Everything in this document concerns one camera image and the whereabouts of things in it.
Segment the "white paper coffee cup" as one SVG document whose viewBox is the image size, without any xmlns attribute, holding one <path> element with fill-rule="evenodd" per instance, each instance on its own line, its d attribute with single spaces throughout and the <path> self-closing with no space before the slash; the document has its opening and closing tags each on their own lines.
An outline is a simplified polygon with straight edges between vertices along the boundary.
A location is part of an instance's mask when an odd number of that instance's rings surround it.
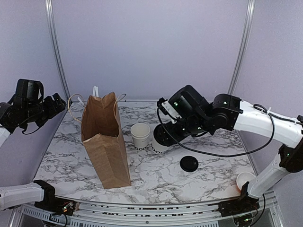
<svg viewBox="0 0 303 227">
<path fill-rule="evenodd" d="M 152 139 L 151 148 L 152 151 L 157 155 L 160 155 L 169 149 L 169 147 L 159 144 L 155 138 Z"/>
</svg>

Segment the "brown paper bag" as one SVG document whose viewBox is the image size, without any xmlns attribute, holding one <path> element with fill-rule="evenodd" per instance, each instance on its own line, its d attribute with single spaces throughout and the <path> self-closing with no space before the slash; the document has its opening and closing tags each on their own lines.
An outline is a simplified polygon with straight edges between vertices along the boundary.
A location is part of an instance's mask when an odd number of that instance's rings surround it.
<svg viewBox="0 0 303 227">
<path fill-rule="evenodd" d="M 104 97 L 89 96 L 79 120 L 81 140 L 104 189 L 131 186 L 127 153 L 120 122 L 118 101 L 111 92 Z"/>
</svg>

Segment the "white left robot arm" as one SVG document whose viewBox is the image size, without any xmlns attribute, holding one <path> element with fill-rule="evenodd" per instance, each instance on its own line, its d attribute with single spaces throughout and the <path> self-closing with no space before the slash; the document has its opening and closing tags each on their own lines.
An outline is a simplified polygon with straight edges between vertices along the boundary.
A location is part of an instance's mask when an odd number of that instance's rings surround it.
<svg viewBox="0 0 303 227">
<path fill-rule="evenodd" d="M 44 87 L 40 81 L 19 79 L 15 94 L 8 102 L 0 104 L 0 142 L 3 144 L 17 128 L 27 135 L 29 123 L 38 128 L 54 118 L 66 108 L 66 102 L 55 93 L 44 96 Z M 32 183 L 1 187 L 0 209 L 12 209 L 33 202 L 40 209 L 56 215 L 71 216 L 76 202 L 55 196 L 55 188 L 43 180 Z"/>
</svg>

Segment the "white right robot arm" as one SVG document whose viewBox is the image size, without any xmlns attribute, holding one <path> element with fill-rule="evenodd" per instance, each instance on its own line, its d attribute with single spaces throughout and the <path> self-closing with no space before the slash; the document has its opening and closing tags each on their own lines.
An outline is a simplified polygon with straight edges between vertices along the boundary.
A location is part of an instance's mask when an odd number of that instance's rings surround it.
<svg viewBox="0 0 303 227">
<path fill-rule="evenodd" d="M 168 123 L 160 123 L 153 131 L 152 148 L 157 153 L 189 136 L 198 138 L 218 129 L 247 131 L 282 144 L 274 160 L 257 177 L 244 183 L 237 199 L 219 203 L 223 217 L 258 209 L 259 199 L 269 188 L 303 169 L 302 116 L 286 117 L 229 94 L 219 94 L 209 103 L 191 85 L 170 99 L 159 99 L 157 113 L 170 117 Z"/>
</svg>

